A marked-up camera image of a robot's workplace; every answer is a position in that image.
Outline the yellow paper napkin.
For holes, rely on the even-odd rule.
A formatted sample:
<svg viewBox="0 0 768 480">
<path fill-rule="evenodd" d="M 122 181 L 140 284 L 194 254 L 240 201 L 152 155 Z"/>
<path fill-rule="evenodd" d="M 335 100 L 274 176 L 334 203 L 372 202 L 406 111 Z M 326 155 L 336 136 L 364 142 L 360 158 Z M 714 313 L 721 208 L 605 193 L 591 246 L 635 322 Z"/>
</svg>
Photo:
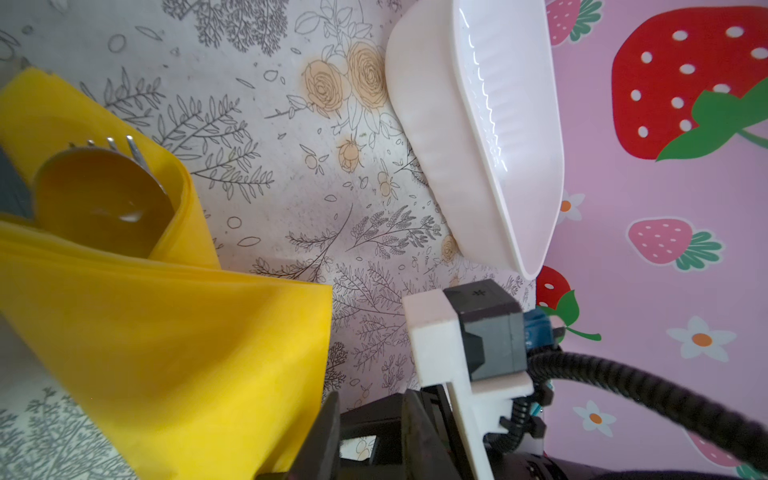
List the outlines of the yellow paper napkin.
<svg viewBox="0 0 768 480">
<path fill-rule="evenodd" d="M 183 164 L 136 135 L 174 216 L 145 258 L 1 220 L 1 313 L 142 479 L 290 468 L 320 409 L 327 285 L 221 268 Z"/>
</svg>

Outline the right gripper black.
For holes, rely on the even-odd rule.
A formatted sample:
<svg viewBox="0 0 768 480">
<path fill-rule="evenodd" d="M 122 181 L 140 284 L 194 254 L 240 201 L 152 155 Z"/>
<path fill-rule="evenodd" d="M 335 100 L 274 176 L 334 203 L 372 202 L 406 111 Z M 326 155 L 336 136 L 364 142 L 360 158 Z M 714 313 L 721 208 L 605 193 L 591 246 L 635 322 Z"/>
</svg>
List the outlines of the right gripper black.
<svg viewBox="0 0 768 480">
<path fill-rule="evenodd" d="M 449 454 L 460 479 L 514 479 L 516 465 L 501 457 L 489 459 L 491 473 L 473 466 L 469 436 L 459 430 L 459 403 L 442 386 L 415 391 Z M 340 411 L 340 467 L 336 479 L 406 479 L 402 464 L 401 409 L 404 394 L 393 394 L 363 407 Z M 288 479 L 290 466 L 259 479 Z"/>
</svg>

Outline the silver fork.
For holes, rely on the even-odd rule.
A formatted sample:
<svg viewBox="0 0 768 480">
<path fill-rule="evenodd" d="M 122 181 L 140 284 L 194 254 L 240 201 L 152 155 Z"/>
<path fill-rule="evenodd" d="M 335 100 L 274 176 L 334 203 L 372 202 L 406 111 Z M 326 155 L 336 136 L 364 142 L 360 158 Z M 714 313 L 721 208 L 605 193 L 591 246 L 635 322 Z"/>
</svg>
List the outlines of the silver fork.
<svg viewBox="0 0 768 480">
<path fill-rule="evenodd" d="M 122 150 L 120 149 L 120 146 L 118 145 L 117 140 L 114 137 L 106 137 L 105 142 L 107 145 L 107 149 L 122 153 Z M 156 177 L 156 175 L 152 172 L 149 164 L 145 160 L 143 154 L 141 153 L 138 145 L 136 144 L 136 141 L 133 136 L 127 135 L 125 137 L 125 143 L 127 144 L 129 156 L 131 160 L 138 165 L 160 188 L 160 190 L 165 193 L 165 188 L 162 186 L 160 180 Z M 71 149 L 75 148 L 97 148 L 97 144 L 92 139 L 87 139 L 84 145 L 78 145 L 74 142 L 69 142 L 68 147 Z"/>
</svg>

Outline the white plastic tray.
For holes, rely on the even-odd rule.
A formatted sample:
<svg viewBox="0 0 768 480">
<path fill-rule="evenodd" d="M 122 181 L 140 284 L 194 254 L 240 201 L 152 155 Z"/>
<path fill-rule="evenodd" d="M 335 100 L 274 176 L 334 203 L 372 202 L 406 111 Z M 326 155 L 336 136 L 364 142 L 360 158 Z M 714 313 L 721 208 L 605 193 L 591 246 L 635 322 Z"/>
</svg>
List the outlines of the white plastic tray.
<svg viewBox="0 0 768 480">
<path fill-rule="evenodd" d="M 541 1 L 430 1 L 395 24 L 385 75 L 393 109 L 469 260 L 540 273 L 565 159 Z"/>
</svg>

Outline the silver spoon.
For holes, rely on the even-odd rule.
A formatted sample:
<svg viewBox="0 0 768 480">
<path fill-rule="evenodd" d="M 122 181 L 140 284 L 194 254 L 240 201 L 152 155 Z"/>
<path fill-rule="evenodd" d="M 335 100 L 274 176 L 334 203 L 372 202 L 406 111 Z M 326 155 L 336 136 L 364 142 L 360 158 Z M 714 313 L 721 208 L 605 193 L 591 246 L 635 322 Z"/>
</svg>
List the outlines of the silver spoon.
<svg viewBox="0 0 768 480">
<path fill-rule="evenodd" d="M 147 258 L 175 215 L 159 182 L 129 157 L 98 147 L 62 151 L 33 182 L 35 219 L 65 240 Z"/>
</svg>

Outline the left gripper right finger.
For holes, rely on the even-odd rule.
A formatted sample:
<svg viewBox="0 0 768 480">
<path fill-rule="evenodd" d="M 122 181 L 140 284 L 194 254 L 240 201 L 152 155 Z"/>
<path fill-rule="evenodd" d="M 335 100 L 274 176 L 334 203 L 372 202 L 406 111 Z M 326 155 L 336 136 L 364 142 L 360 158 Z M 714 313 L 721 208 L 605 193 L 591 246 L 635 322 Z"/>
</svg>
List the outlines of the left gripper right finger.
<svg viewBox="0 0 768 480">
<path fill-rule="evenodd" d="M 408 480 L 459 480 L 460 475 L 415 391 L 401 409 L 402 464 Z"/>
</svg>

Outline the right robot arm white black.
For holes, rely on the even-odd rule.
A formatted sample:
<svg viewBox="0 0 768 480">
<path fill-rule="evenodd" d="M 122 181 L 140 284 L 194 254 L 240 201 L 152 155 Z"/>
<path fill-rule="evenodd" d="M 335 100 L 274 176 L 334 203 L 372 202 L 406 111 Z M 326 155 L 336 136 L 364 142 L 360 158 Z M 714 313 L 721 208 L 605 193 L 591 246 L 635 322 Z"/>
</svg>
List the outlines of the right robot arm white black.
<svg viewBox="0 0 768 480">
<path fill-rule="evenodd" d="M 528 360 L 534 399 L 548 380 L 591 385 L 630 399 L 767 471 L 767 430 L 725 406 L 657 375 L 599 357 L 541 349 Z M 408 390 L 345 414 L 337 394 L 323 404 L 298 456 L 279 479 L 473 479 L 458 432 L 458 404 L 442 388 Z"/>
</svg>

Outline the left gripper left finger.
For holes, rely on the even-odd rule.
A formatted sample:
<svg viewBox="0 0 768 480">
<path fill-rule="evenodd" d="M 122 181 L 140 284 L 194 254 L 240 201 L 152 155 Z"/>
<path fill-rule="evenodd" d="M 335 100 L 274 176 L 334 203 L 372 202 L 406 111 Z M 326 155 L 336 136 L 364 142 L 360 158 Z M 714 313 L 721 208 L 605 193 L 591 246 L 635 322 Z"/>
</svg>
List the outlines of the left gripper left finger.
<svg viewBox="0 0 768 480">
<path fill-rule="evenodd" d="M 332 480 L 340 467 L 341 416 L 339 395 L 325 399 L 304 443 L 287 472 L 291 480 Z"/>
</svg>

